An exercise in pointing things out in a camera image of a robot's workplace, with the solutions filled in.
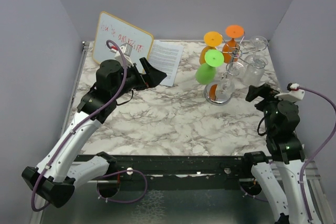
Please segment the clear wine glass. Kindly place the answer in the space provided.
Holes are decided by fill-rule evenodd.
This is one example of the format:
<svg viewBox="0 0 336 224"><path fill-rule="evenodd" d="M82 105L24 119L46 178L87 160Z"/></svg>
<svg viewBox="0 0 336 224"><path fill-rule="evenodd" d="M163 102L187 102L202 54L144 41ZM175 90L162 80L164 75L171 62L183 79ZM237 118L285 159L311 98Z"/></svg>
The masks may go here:
<svg viewBox="0 0 336 224"><path fill-rule="evenodd" d="M225 103L231 99L235 90L234 80L239 78L244 70L244 65L240 62L231 62L226 66L226 72L217 85L215 95L216 99Z"/></svg>

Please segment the orange plastic wine glass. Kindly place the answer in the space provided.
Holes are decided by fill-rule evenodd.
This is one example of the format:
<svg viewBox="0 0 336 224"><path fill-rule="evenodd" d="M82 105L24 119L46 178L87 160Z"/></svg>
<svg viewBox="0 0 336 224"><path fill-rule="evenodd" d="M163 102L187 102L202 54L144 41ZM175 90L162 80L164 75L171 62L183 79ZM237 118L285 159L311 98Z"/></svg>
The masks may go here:
<svg viewBox="0 0 336 224"><path fill-rule="evenodd" d="M224 63L230 63L232 59L234 61L237 61L236 58L233 58L232 52L236 48L239 48L236 39L243 37L244 33L245 33L244 28L240 25L230 25L225 29L225 34L230 38L230 40L225 42L222 48Z"/></svg>

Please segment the green plastic wine glass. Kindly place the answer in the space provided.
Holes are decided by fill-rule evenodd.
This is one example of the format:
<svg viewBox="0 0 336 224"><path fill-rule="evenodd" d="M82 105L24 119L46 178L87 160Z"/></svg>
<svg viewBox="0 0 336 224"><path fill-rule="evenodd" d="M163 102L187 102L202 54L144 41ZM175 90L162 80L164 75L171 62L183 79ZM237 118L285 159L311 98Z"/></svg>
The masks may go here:
<svg viewBox="0 0 336 224"><path fill-rule="evenodd" d="M195 79L199 84L207 85L214 80L216 68L224 63L224 56L222 52L210 49L205 53L204 60L195 74Z"/></svg>

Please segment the yellow plastic wine glass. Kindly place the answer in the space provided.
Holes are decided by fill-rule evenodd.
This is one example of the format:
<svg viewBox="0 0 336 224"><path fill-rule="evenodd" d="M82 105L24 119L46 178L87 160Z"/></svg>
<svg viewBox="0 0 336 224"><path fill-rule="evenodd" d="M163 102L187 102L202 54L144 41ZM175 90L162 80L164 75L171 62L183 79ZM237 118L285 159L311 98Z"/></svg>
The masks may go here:
<svg viewBox="0 0 336 224"><path fill-rule="evenodd" d="M205 47L201 51L200 57L199 57L199 64L205 63L205 54L208 50L216 49L217 46L219 46L222 41L223 37L219 32L216 31L209 31L204 35L204 43Z"/></svg>

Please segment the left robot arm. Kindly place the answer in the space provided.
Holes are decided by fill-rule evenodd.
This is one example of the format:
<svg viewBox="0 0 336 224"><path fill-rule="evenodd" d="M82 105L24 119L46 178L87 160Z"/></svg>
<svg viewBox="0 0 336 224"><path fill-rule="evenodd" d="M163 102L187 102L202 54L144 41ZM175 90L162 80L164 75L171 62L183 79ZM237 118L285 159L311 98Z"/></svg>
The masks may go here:
<svg viewBox="0 0 336 224"><path fill-rule="evenodd" d="M146 58L140 63L144 73L136 66L124 68L116 60L103 61L96 72L96 82L86 93L72 121L49 154L35 167L27 166L22 178L33 191L56 208L64 206L75 189L86 182L102 177L110 179L117 171L117 160L100 152L76 168L71 165L80 150L116 109L117 99L130 91L155 88L166 73L155 69Z"/></svg>

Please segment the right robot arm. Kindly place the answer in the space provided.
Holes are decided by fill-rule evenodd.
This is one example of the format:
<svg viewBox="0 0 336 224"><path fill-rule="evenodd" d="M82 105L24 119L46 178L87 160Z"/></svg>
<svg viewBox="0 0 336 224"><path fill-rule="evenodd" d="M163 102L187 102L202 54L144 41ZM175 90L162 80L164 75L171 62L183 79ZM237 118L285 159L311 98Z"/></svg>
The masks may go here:
<svg viewBox="0 0 336 224"><path fill-rule="evenodd" d="M246 101L263 98L255 108L264 114L263 135L271 159L263 152L246 153L241 171L260 185L275 223L320 223L306 178L303 147L295 134L300 122L296 102L303 99L305 91L296 83L288 90L278 92L266 83L249 86Z"/></svg>

